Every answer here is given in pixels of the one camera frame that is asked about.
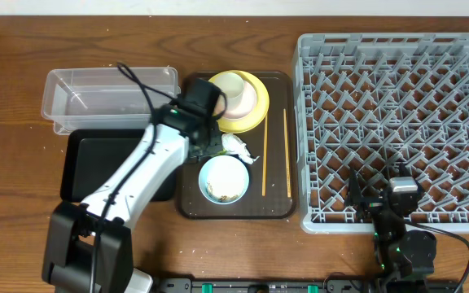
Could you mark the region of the plastic wrapper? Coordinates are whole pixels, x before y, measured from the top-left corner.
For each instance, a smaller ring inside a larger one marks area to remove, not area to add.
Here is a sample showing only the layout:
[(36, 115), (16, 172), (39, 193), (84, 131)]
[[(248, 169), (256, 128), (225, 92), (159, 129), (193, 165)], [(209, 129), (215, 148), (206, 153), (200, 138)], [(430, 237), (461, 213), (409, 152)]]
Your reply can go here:
[(221, 144), (227, 155), (236, 155), (245, 164), (253, 164), (259, 159), (259, 156), (252, 157), (247, 144), (233, 133), (222, 134)]

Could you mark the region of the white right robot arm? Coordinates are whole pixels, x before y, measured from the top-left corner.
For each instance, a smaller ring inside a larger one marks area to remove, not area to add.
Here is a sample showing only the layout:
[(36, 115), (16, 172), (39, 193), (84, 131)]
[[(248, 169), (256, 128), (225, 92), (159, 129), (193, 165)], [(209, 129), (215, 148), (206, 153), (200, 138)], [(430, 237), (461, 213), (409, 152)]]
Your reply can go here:
[(408, 230), (405, 217), (418, 207), (423, 187), (404, 164), (376, 196), (365, 196), (352, 170), (344, 204), (356, 209), (359, 220), (374, 226), (375, 257), (383, 268), (369, 284), (369, 292), (428, 292), (426, 276), (434, 273), (436, 237), (425, 230)]

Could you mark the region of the light blue bowl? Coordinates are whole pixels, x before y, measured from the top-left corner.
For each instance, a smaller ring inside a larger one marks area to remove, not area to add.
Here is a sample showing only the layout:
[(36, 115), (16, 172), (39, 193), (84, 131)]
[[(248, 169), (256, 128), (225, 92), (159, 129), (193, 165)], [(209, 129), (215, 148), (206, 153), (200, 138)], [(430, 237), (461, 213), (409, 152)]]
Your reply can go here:
[(200, 169), (199, 190), (210, 202), (220, 205), (239, 201), (247, 192), (250, 178), (245, 164), (230, 155), (208, 160)]

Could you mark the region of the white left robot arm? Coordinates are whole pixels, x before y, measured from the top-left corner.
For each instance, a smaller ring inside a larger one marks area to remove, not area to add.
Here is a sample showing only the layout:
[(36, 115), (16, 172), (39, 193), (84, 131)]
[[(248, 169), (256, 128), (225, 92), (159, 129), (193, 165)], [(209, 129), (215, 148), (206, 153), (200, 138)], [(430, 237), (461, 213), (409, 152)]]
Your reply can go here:
[(52, 212), (42, 281), (66, 292), (150, 291), (152, 276), (134, 268), (132, 231), (190, 146), (208, 145), (208, 131), (222, 115), (214, 106), (155, 110), (139, 144), (102, 186)]

